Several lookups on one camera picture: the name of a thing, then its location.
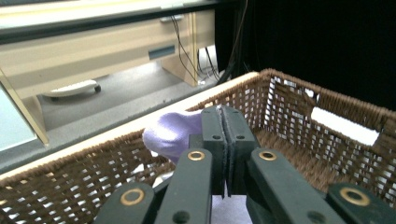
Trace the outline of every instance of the purple object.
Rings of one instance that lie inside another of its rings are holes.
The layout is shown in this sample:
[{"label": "purple object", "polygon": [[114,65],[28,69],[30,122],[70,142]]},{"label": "purple object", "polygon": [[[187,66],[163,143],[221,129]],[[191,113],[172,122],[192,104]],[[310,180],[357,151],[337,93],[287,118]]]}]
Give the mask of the purple object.
[{"label": "purple object", "polygon": [[202,133],[201,111],[159,116],[143,131],[146,148],[177,163],[181,153],[189,148],[189,135]]}]

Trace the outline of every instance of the brass screw insert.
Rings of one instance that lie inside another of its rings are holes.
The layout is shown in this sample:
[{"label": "brass screw insert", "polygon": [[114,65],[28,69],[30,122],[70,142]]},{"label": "brass screw insert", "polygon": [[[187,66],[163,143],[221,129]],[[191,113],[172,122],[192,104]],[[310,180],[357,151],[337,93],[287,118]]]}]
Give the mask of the brass screw insert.
[{"label": "brass screw insert", "polygon": [[190,152],[187,157],[192,161],[201,161],[204,159],[205,154],[202,151],[192,151]]},{"label": "brass screw insert", "polygon": [[262,151],[259,154],[260,158],[266,161],[274,161],[276,160],[276,154],[270,151]]},{"label": "brass screw insert", "polygon": [[369,197],[358,189],[342,188],[340,194],[347,202],[358,206],[367,206],[370,203]]},{"label": "brass screw insert", "polygon": [[[139,196],[135,200],[128,200],[127,196],[128,196],[128,194],[131,194],[131,193],[138,193]],[[131,206],[131,205],[135,205],[135,204],[142,202],[144,197],[145,197],[145,192],[143,190],[129,189],[122,194],[120,201],[125,206]]]}]

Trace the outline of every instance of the cable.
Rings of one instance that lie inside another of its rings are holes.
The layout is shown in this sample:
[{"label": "cable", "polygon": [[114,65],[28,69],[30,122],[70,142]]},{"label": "cable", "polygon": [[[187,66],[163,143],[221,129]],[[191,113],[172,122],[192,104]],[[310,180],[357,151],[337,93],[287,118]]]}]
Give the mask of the cable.
[{"label": "cable", "polygon": [[213,63],[212,63],[212,60],[210,59],[209,51],[207,50],[207,48],[205,48],[205,51],[206,51],[206,57],[210,62],[210,66],[212,67],[213,75],[215,76],[216,80],[219,80],[219,74],[216,72],[216,69],[213,66]]},{"label": "cable", "polygon": [[245,15],[246,15],[246,13],[247,13],[247,9],[248,9],[248,0],[246,0],[246,5],[245,5],[245,8],[244,8],[244,12],[243,12],[243,14],[242,14],[241,23],[239,24],[239,28],[238,28],[238,31],[237,31],[237,33],[236,33],[235,43],[233,44],[233,51],[231,51],[230,61],[228,61],[228,63],[231,62],[231,59],[232,59],[232,57],[233,57],[233,54],[235,53],[235,48],[236,48],[236,45],[238,44],[238,41],[239,41],[239,36],[240,36],[240,34],[241,34],[242,26],[243,26],[244,21],[245,21]]},{"label": "cable", "polygon": [[235,39],[235,42],[233,43],[233,50],[231,51],[230,60],[228,61],[228,65],[225,68],[224,74],[220,77],[220,79],[216,85],[219,85],[219,84],[227,81],[228,77],[231,75],[231,72],[233,71],[233,68],[235,67],[235,62],[233,62],[233,55],[235,53],[236,45],[239,42],[239,36],[241,34],[242,26],[245,22],[245,15],[247,13],[247,9],[248,9],[248,0],[246,0],[244,12],[243,12],[242,18],[241,18],[241,23],[239,24],[238,31],[236,34],[236,39]]},{"label": "cable", "polygon": [[183,47],[183,45],[181,44],[181,41],[180,41],[180,33],[179,33],[179,31],[178,31],[178,24],[177,24],[177,21],[176,21],[176,19],[175,19],[174,16],[172,16],[171,19],[172,19],[172,22],[173,22],[173,24],[174,24],[174,26],[175,26],[175,31],[176,31],[176,35],[177,35],[177,41],[178,41],[178,58],[180,59],[181,64],[183,64],[183,67],[184,67],[184,68],[186,69],[186,71],[190,74],[190,76],[192,77],[192,79],[193,79],[195,82],[198,82],[197,79],[194,77],[194,75],[193,75],[193,74],[190,72],[190,70],[187,68],[186,64],[184,64],[184,63],[183,63],[183,60],[181,59],[180,47],[183,49],[184,53],[186,54],[187,58],[189,59],[190,63],[192,64],[192,68],[194,69],[194,72],[196,72],[196,74],[198,74],[198,71],[195,69],[194,63],[191,61],[191,59],[190,59],[190,57],[189,57],[189,54],[186,52],[186,50],[184,50],[184,47]]}]

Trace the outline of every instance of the woven wicker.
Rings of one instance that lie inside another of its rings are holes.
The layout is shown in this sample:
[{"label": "woven wicker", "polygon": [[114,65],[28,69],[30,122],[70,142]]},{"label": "woven wicker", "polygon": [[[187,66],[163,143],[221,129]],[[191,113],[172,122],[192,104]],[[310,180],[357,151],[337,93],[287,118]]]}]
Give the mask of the woven wicker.
[{"label": "woven wicker", "polygon": [[[190,110],[211,105],[239,109],[261,145],[281,151],[315,188],[326,191],[331,183],[350,182],[395,208],[395,112],[271,69]],[[379,136],[373,146],[352,140],[312,120],[314,107],[376,130]],[[174,165],[163,157],[152,157],[141,133],[0,181],[1,223],[90,223],[122,183],[152,184]],[[144,170],[137,172],[140,164]]]}]

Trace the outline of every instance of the black background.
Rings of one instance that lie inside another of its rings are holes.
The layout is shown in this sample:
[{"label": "black background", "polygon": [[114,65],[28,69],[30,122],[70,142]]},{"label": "black background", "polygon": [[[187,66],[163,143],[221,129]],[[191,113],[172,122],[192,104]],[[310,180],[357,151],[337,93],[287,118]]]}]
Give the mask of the black background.
[{"label": "black background", "polygon": [[396,111],[396,1],[249,3],[253,70],[275,68]]}]

